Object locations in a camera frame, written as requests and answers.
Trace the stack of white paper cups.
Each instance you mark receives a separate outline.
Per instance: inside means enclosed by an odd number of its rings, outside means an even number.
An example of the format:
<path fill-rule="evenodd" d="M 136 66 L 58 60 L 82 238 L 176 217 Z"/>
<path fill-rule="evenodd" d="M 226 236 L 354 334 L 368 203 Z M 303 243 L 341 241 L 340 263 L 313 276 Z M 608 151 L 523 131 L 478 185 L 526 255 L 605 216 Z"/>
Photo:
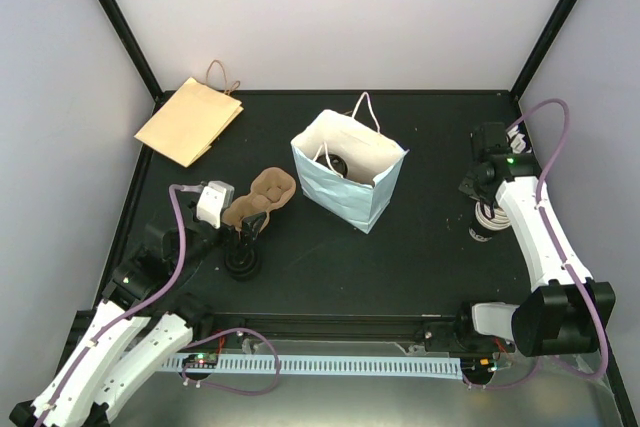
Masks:
<path fill-rule="evenodd" d="M 475 203 L 469 224 L 469 234 L 475 241 L 488 242 L 510 227 L 511 222 L 503 209 L 482 201 Z"/>

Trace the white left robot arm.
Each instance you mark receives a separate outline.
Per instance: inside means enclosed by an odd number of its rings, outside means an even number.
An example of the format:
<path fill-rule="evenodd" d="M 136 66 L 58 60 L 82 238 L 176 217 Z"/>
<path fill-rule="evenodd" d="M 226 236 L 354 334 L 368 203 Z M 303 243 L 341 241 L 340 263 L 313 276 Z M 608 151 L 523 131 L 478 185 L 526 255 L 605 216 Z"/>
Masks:
<path fill-rule="evenodd" d="M 220 230 L 232 273 L 249 273 L 255 266 L 250 251 L 269 216 L 260 212 L 238 224 L 231 201 L 211 186 L 173 184 L 169 197 L 176 230 L 161 235 L 157 249 L 142 246 L 114 270 L 84 336 L 45 390 L 13 408 L 14 425 L 108 426 L 169 356 L 230 335 L 215 330 L 211 308 L 191 294 L 167 308 L 158 302 L 185 265 L 204 256 L 206 225 Z"/>

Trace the stack of black lids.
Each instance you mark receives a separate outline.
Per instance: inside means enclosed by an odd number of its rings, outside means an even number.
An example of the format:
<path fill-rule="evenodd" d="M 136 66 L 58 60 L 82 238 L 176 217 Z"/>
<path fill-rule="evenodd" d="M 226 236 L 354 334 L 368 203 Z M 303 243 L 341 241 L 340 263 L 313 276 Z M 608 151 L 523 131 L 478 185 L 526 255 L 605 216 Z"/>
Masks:
<path fill-rule="evenodd" d="M 223 263 L 228 275 L 238 282 L 255 278 L 261 271 L 261 255 L 257 247 L 227 249 Z"/>

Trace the light blue paper bag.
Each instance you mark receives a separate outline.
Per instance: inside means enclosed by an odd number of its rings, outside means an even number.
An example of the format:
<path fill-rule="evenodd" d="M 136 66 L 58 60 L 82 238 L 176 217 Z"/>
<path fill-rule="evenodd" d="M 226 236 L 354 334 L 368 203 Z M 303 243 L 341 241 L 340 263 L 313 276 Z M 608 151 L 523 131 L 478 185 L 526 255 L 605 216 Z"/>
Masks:
<path fill-rule="evenodd" d="M 349 115 L 323 110 L 290 145 L 303 194 L 365 234 L 389 205 L 408 154 L 381 132 L 368 92 Z M 323 153 L 346 162 L 346 178 L 314 161 Z"/>

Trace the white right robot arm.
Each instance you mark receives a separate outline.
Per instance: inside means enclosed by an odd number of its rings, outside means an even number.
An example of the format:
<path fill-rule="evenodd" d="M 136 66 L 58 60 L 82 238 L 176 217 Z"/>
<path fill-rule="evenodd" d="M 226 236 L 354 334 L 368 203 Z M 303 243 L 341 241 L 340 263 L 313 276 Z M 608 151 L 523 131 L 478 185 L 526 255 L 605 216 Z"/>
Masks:
<path fill-rule="evenodd" d="M 606 352 L 605 327 L 615 305 L 608 282 L 597 282 L 558 221 L 531 153 L 517 153 L 504 124 L 470 135 L 472 164 L 460 189 L 476 202 L 469 228 L 477 240 L 511 228 L 528 270 L 531 292 L 519 305 L 466 301 L 452 323 L 464 352 L 480 354 L 501 339 L 526 357 Z"/>

